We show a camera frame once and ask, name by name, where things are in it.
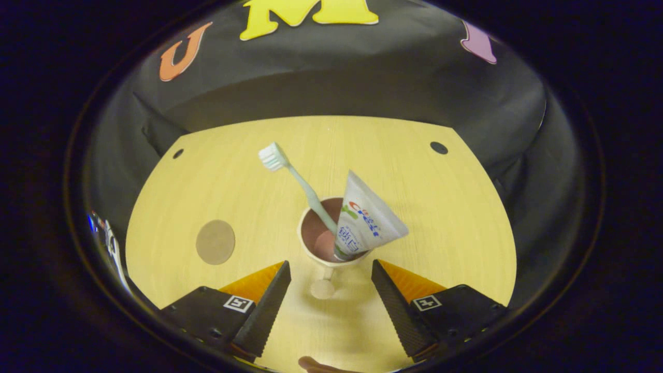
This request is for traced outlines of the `white toothbrush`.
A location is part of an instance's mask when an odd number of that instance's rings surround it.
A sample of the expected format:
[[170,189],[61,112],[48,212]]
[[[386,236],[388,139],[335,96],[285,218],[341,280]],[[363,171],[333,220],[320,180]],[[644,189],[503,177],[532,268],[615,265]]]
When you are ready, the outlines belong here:
[[258,158],[270,171],[278,171],[282,168],[287,169],[303,189],[309,208],[318,215],[324,226],[327,227],[331,233],[336,233],[338,225],[325,210],[315,190],[300,175],[294,165],[292,165],[285,151],[279,146],[279,144],[277,144],[277,142],[272,142],[265,148],[261,149],[258,152]]

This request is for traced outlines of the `white toothpaste tube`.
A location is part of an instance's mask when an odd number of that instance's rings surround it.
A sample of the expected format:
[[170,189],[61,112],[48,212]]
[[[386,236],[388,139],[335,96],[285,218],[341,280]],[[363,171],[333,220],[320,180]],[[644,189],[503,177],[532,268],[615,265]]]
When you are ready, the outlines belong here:
[[348,172],[337,227],[334,257],[342,262],[409,234],[400,217],[352,170]]

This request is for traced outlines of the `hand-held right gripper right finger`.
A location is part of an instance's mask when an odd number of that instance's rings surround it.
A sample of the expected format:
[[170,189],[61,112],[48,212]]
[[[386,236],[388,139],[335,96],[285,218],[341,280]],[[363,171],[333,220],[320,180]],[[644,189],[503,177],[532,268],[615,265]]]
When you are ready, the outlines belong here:
[[415,362],[466,350],[508,314],[507,306],[469,285],[446,288],[385,260],[372,261],[371,280]]

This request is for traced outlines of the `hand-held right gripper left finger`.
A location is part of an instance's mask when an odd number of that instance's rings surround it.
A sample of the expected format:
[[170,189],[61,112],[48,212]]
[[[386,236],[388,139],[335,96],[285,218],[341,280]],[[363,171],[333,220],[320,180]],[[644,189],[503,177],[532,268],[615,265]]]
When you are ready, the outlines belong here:
[[253,363],[263,355],[290,283],[290,263],[281,261],[217,290],[199,286],[160,314],[197,342]]

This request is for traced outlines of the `brown round coaster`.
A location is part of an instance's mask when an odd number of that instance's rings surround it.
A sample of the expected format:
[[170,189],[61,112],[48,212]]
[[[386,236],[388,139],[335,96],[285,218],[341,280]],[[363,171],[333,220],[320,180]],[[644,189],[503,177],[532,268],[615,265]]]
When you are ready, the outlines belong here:
[[196,236],[196,252],[209,265],[221,265],[234,253],[235,233],[228,222],[211,220],[204,224]]

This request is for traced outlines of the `beige cup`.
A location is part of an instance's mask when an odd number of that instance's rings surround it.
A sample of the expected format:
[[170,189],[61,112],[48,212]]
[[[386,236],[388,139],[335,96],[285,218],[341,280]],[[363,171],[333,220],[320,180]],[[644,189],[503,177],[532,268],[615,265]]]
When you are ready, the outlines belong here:
[[310,295],[321,300],[374,297],[375,290],[366,262],[371,251],[361,253],[348,262],[337,260],[333,250],[335,234],[312,208],[302,213],[297,234],[305,254],[316,266],[313,279],[307,285]]

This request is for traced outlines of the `black backdrop cloth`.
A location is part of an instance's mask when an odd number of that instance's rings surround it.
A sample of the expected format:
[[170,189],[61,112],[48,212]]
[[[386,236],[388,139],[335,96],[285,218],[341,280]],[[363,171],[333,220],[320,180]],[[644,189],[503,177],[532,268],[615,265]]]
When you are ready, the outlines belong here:
[[504,43],[465,47],[474,26],[421,0],[367,0],[374,24],[320,23],[312,0],[286,23],[270,0],[233,3],[164,36],[95,120],[92,207],[125,241],[149,173],[178,137],[270,118],[348,115],[448,126],[485,168],[515,235],[511,306],[570,254],[585,182],[560,97]]

